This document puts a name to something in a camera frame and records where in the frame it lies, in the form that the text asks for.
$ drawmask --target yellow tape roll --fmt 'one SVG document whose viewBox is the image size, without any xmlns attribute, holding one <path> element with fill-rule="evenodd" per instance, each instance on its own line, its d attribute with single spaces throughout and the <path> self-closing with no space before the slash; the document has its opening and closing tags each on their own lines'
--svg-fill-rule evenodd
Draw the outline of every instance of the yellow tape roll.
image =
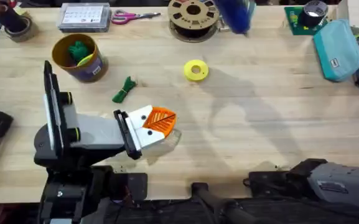
<svg viewBox="0 0 359 224">
<path fill-rule="evenodd" d="M 190 81 L 201 81 L 208 75 L 208 66 L 202 60 L 191 60 L 185 64 L 185 76 Z"/>
</svg>

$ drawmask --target orange and white object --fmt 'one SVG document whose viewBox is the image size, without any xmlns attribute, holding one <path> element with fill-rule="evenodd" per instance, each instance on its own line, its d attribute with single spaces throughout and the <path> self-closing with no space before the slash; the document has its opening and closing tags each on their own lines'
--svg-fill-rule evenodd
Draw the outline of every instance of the orange and white object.
<svg viewBox="0 0 359 224">
<path fill-rule="evenodd" d="M 125 119 L 136 150 L 165 139 L 173 130 L 176 114 L 168 109 L 145 106 Z"/>
</svg>

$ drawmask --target black mount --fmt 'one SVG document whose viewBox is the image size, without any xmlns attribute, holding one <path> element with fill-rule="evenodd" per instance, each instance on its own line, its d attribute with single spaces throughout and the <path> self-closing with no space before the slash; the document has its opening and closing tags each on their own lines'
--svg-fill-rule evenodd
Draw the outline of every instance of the black mount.
<svg viewBox="0 0 359 224">
<path fill-rule="evenodd" d="M 144 200 L 147 195 L 146 174 L 115 174 L 111 166 L 93 166 L 123 151 L 133 159 L 140 158 L 141 152 L 136 150 L 125 122 L 128 115 L 120 110 L 114 112 L 124 139 L 122 146 L 111 149 L 72 147 L 70 143 L 81 138 L 79 128 L 67 128 L 67 114 L 63 110 L 63 105 L 72 103 L 72 95 L 60 92 L 57 77 L 48 61 L 45 61 L 44 83 L 50 123 L 35 135 L 34 162 L 47 168 L 48 179 L 37 221 L 48 223 L 54 218 L 70 218 L 72 223 L 80 223 L 83 217 L 97 210 L 103 198 L 122 200 L 130 196 L 132 200 Z M 49 130 L 52 131 L 53 146 Z"/>
</svg>

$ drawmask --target wooden tabletop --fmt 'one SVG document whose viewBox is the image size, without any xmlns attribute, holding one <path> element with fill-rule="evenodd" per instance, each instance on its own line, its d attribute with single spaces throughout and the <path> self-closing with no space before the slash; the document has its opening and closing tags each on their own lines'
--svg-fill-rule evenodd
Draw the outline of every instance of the wooden tabletop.
<svg viewBox="0 0 359 224">
<path fill-rule="evenodd" d="M 52 62 L 52 47 L 64 34 L 56 28 L 59 9 L 28 10 L 37 37 L 17 44 L 0 34 L 0 111 L 15 119 L 0 144 L 0 203 L 38 202 L 47 178 L 34 164 L 33 139 L 46 123 L 43 61 Z M 199 44 L 171 36 L 164 7 L 125 10 L 162 15 L 90 34 L 109 61 L 101 80 L 80 83 L 52 65 L 78 113 L 112 118 L 114 110 L 149 104 L 177 113 L 173 144 L 144 150 L 138 161 L 123 153 L 100 163 L 146 172 L 148 198 L 186 198 L 195 181 L 223 197 L 243 197 L 248 172 L 310 157 L 359 166 L 359 89 L 323 79 L 312 37 L 283 27 L 282 7 L 258 7 L 248 37 L 217 33 Z M 192 59 L 210 67 L 200 83 L 184 77 Z M 124 103 L 113 103 L 129 75 L 138 86 Z"/>
</svg>

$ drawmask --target blue pouch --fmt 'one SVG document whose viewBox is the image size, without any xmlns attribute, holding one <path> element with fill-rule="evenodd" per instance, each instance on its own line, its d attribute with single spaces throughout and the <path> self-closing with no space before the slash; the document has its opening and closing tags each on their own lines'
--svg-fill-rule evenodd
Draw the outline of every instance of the blue pouch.
<svg viewBox="0 0 359 224">
<path fill-rule="evenodd" d="M 324 78 L 341 82 L 359 69 L 359 45 L 346 19 L 328 23 L 314 35 Z"/>
</svg>

